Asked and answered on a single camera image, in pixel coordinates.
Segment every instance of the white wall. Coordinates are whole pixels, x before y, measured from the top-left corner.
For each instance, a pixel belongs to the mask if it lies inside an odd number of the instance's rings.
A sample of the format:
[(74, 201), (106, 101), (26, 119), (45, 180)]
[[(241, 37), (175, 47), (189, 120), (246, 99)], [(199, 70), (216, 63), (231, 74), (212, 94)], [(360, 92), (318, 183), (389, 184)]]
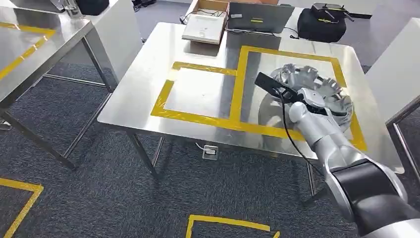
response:
[(366, 74), (384, 122), (420, 95), (420, 19), (412, 18)]

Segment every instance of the white box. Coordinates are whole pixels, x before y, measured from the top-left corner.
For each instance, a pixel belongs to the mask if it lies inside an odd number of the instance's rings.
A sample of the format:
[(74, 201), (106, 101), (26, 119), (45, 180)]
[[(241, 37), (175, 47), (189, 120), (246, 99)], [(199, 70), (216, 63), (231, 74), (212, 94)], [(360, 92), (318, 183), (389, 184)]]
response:
[(191, 14), (182, 39), (218, 45), (224, 20), (224, 17)]

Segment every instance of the black bag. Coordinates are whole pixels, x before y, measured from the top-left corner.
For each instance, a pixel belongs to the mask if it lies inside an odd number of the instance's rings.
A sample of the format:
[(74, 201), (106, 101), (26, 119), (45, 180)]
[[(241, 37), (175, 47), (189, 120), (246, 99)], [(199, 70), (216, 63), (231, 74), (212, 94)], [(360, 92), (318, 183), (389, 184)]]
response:
[(298, 35), (300, 38), (320, 42), (337, 42), (346, 32), (345, 19), (337, 23), (319, 21), (308, 8), (303, 9), (298, 20)]
[(97, 16), (109, 5), (109, 0), (76, 0), (83, 15)]

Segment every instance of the yellow floor marking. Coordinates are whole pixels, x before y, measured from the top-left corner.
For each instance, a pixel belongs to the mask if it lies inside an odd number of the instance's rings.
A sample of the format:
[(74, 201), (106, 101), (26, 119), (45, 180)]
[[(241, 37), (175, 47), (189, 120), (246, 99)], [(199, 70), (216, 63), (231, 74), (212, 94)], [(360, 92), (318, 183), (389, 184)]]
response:
[(274, 234), (273, 238), (278, 238), (280, 236), (280, 232), (276, 232), (276, 234)]
[(10, 228), (7, 230), (6, 234), (4, 234), (3, 236), (4, 238), (11, 238), (13, 234), (15, 233), (15, 231), (17, 230), (17, 228), (19, 227), (20, 223), (25, 218), (26, 214), (29, 212), (29, 209), (31, 209), (32, 205), (34, 205), (38, 196), (44, 190), (44, 187), (42, 187), (41, 185), (19, 182), (19, 181), (9, 180), (5, 178), (0, 178), (0, 185), (34, 192), (32, 196), (29, 198), (28, 202), (26, 202), (25, 206), (20, 211), (19, 215), (17, 215), (16, 219), (14, 220)]
[(234, 220), (229, 218), (223, 217), (211, 217), (211, 216), (203, 216), (203, 215), (190, 215), (188, 218), (188, 226), (187, 226), (187, 233), (185, 234), (185, 238), (191, 238), (192, 235), (192, 228), (195, 221), (198, 222), (216, 222), (228, 225), (235, 225), (235, 226), (242, 226), (242, 227), (249, 227), (254, 228), (262, 231), (270, 231), (270, 226), (258, 224), (254, 222), (247, 222), (241, 220)]
[(12, 72), (20, 63), (22, 63), (26, 58), (28, 58), (31, 54), (33, 54), (39, 47), (41, 47), (48, 39), (55, 33), (55, 30), (52, 29), (45, 29), (45, 28), (38, 28), (32, 26), (22, 26), (10, 23), (0, 22), (0, 27), (16, 29), (20, 31), (32, 32), (32, 33), (39, 33), (43, 34), (40, 36), (40, 40), (37, 41), (34, 45), (32, 45), (29, 49), (27, 49), (21, 56), (14, 59), (8, 66), (0, 69), (0, 80), (3, 79), (6, 75)]
[[(328, 61), (333, 65), (334, 74), (337, 78), (337, 81), (340, 83), (340, 85), (346, 85), (343, 73), (340, 68), (340, 64), (338, 62), (338, 59), (336, 58), (243, 46), (241, 48), (237, 70), (199, 65), (199, 64), (193, 64), (193, 63), (178, 62), (178, 61), (174, 62), (168, 74), (168, 79), (164, 83), (162, 90), (151, 111), (151, 115), (156, 116), (156, 117), (163, 117), (163, 118), (169, 118), (169, 119), (176, 119), (176, 120), (183, 120), (183, 121), (188, 121), (188, 122), (212, 125), (216, 127), (230, 129), (230, 130), (245, 131), (249, 133), (287, 138), (286, 130), (283, 128), (252, 124), (252, 123), (240, 121), (242, 96), (243, 96), (244, 82), (245, 82), (245, 71), (246, 71), (249, 51), (274, 54), (274, 55), (282, 55), (282, 56), (288, 56), (288, 57), (298, 57), (298, 58), (311, 59), (311, 60)], [(222, 74), (227, 74), (231, 76), (236, 76), (234, 88), (233, 88), (231, 107), (230, 107), (230, 115), (228, 119), (214, 118), (214, 117), (208, 117), (204, 115), (179, 112), (179, 111), (174, 111), (174, 110), (167, 110), (164, 108), (166, 101), (169, 97), (170, 91), (172, 89), (172, 86), (175, 83), (176, 74), (181, 68), (195, 69), (195, 70), (222, 73)], [(365, 140), (363, 138), (363, 134), (360, 129), (359, 123), (357, 121), (356, 113), (353, 113), (351, 123), (350, 123), (350, 131), (352, 132), (352, 135), (353, 135), (353, 139), (350, 140), (350, 142), (356, 148), (362, 151), (366, 151), (367, 147), (366, 147)], [(292, 139), (305, 141), (305, 139), (299, 132), (289, 130), (289, 133)]]

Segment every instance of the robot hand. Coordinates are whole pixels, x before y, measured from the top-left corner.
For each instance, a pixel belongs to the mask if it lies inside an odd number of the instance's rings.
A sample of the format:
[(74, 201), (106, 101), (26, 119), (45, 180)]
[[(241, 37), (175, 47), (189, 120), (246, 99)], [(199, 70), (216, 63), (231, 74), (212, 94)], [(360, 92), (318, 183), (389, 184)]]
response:
[(290, 120), (316, 153), (334, 201), (361, 237), (420, 237), (420, 213), (407, 203), (401, 181), (348, 141), (321, 95), (306, 88), (294, 92), (262, 73), (255, 84), (293, 103)]

